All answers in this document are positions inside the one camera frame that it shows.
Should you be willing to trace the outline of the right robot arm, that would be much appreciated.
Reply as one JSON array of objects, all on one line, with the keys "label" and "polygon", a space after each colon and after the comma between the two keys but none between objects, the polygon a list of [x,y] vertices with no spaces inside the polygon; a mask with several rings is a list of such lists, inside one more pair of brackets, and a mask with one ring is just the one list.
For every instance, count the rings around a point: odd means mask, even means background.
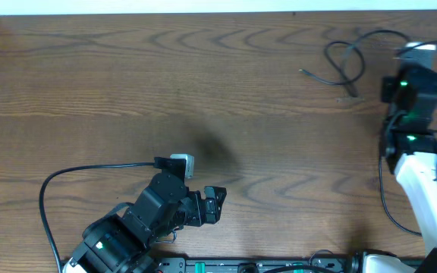
[{"label": "right robot arm", "polygon": [[437,108],[437,73],[420,64],[401,67],[382,83],[388,111],[379,153],[404,190],[423,238],[418,272],[437,272],[437,139],[430,131]]}]

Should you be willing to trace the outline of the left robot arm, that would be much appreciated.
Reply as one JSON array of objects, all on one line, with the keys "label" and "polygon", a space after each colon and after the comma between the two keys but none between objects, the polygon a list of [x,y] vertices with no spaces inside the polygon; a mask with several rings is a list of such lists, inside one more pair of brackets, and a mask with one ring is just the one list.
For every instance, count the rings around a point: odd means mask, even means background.
[{"label": "left robot arm", "polygon": [[184,176],[169,171],[156,174],[122,216],[116,211],[92,223],[83,232],[64,266],[64,272],[151,272],[149,251],[185,226],[215,224],[227,196],[224,187],[205,187],[205,196],[191,191]]}]

